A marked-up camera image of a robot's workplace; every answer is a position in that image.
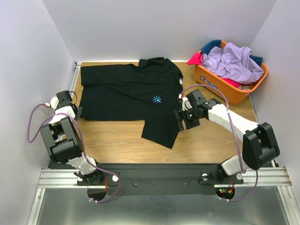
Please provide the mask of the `black t shirt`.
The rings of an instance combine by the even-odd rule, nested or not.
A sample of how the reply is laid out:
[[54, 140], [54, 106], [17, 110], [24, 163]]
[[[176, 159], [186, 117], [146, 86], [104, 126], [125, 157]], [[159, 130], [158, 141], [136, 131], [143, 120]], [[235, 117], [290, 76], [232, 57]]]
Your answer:
[[138, 65], [81, 68], [81, 117], [93, 121], [143, 120], [141, 137], [171, 149], [179, 128], [183, 74], [169, 59], [141, 59]]

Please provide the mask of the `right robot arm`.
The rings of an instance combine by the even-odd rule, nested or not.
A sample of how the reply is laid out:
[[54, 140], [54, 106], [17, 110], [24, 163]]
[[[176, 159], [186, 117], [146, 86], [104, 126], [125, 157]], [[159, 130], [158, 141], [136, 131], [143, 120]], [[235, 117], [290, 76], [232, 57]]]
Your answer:
[[200, 90], [178, 96], [181, 108], [175, 111], [179, 131], [200, 125], [201, 119], [214, 122], [233, 134], [235, 142], [241, 141], [237, 155], [217, 166], [216, 179], [221, 183], [247, 169], [259, 170], [280, 155], [274, 130], [269, 123], [259, 124], [231, 111], [227, 104], [212, 98], [207, 100]]

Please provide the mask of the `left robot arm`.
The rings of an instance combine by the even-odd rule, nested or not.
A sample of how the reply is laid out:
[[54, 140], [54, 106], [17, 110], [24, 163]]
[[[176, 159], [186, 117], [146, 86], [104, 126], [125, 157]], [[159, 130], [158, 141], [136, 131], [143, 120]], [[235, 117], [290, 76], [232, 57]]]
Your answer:
[[83, 142], [73, 124], [82, 109], [73, 103], [71, 93], [68, 90], [58, 92], [50, 101], [54, 116], [40, 128], [47, 153], [52, 162], [78, 169], [75, 176], [79, 182], [96, 186], [105, 184], [105, 174], [95, 168], [98, 162], [83, 152]]

